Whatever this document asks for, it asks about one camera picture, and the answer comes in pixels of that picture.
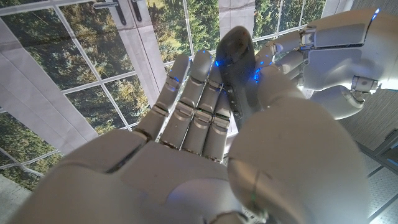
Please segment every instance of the blue led light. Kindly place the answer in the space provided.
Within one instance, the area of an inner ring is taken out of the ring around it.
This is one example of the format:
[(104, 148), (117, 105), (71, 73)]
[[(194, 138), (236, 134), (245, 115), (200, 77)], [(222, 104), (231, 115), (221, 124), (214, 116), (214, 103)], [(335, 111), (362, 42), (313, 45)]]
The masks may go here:
[(372, 21), (374, 18), (376, 18), (377, 14), (380, 12), (380, 9), (376, 9), (376, 11), (374, 12), (374, 15), (372, 17)]

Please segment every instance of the robotic palm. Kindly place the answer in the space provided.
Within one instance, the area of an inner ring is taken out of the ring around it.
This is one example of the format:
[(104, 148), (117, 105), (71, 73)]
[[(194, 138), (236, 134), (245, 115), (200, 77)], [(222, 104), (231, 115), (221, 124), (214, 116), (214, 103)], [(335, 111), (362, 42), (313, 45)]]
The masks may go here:
[[(213, 66), (206, 50), (196, 54), (172, 111), (190, 64), (178, 56), (138, 127), (66, 156), (11, 223), (248, 223), (244, 206), (269, 222), (365, 223), (363, 165), (335, 119), (357, 113), (364, 94), (398, 89), (394, 22), (378, 9), (344, 12), (257, 55), (236, 27)], [(290, 80), (319, 92), (306, 100)], [(227, 168), (232, 115), (239, 134)]]

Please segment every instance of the window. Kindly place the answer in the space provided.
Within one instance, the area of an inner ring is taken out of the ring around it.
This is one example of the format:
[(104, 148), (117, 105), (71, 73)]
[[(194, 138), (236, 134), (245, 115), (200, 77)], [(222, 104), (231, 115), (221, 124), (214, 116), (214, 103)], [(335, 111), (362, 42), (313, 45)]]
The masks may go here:
[[(326, 0), (256, 0), (253, 45), (258, 53), (268, 41), (320, 19)], [(287, 53), (276, 55), (278, 61)]]
[[(256, 53), (266, 42), (319, 19), (325, 1), (256, 0)], [(220, 41), (217, 0), (146, 3), (166, 73), (181, 53), (192, 58), (207, 49), (215, 59)], [(18, 11), (21, 4), (26, 4), (24, 10)], [(148, 83), (138, 73), (140, 68), (109, 9), (94, 9), (93, 4), (90, 0), (7, 0), (0, 9), (16, 10), (0, 11), (0, 17), (98, 134), (116, 128), (132, 130), (150, 110), (144, 92), (145, 88), (148, 93)], [(1, 108), (0, 130), (0, 174), (28, 189), (63, 156)]]
[(131, 130), (148, 100), (109, 9), (93, 4), (33, 7), (1, 19), (98, 134)]
[(9, 113), (0, 113), (0, 174), (32, 190), (62, 154)]

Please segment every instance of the white plastic casing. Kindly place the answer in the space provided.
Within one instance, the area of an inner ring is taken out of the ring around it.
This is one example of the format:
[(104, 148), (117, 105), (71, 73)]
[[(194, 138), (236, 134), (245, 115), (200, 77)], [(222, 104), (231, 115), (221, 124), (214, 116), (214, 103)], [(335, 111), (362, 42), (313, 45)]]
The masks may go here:
[(344, 12), (308, 24), (316, 31), (315, 49), (303, 69), (305, 88), (351, 89), (353, 77), (359, 76), (378, 80), (381, 88), (398, 89), (398, 17), (376, 11)]

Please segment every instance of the tree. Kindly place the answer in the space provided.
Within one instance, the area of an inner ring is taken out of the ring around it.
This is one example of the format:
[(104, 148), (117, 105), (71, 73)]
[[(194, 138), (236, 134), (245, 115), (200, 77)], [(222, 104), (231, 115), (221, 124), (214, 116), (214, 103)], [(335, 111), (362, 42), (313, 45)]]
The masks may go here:
[(187, 0), (193, 49), (214, 50), (220, 41), (217, 0)]
[(100, 86), (69, 93), (67, 98), (98, 134), (124, 126), (118, 112)]
[(299, 26), (303, 0), (284, 0), (279, 31)]
[(253, 37), (276, 33), (281, 0), (257, 0), (254, 11)]
[(101, 78), (133, 71), (109, 9), (94, 9), (93, 4), (72, 4), (60, 9)]
[(25, 162), (55, 150), (9, 113), (0, 114), (0, 147), (18, 160)]
[(191, 55), (183, 1), (148, 1), (147, 7), (163, 62), (175, 60), (178, 54)]
[(308, 24), (309, 22), (320, 19), (325, 3), (326, 0), (306, 0), (301, 24)]
[(136, 75), (107, 83), (105, 86), (129, 124), (139, 122), (150, 110), (148, 99)]
[(53, 9), (1, 19), (61, 90), (96, 81)]
[[(0, 133), (0, 147), (18, 162), (26, 162), (55, 150), (53, 146), (49, 145), (9, 113), (0, 114)], [(60, 153), (56, 153), (33, 162), (27, 167), (46, 173), (49, 168), (58, 163), (61, 157)], [(0, 166), (12, 163), (14, 162), (10, 158), (0, 153)], [(32, 190), (40, 179), (35, 174), (24, 172), (18, 166), (0, 170), (0, 174), (29, 190)]]
[(41, 0), (3, 0), (0, 1), (0, 8), (9, 7), (9, 6), (17, 6), (21, 4), (28, 4), (32, 2), (39, 2)]
[(25, 172), (19, 166), (0, 170), (0, 174), (29, 190), (34, 190), (40, 180), (39, 176)]

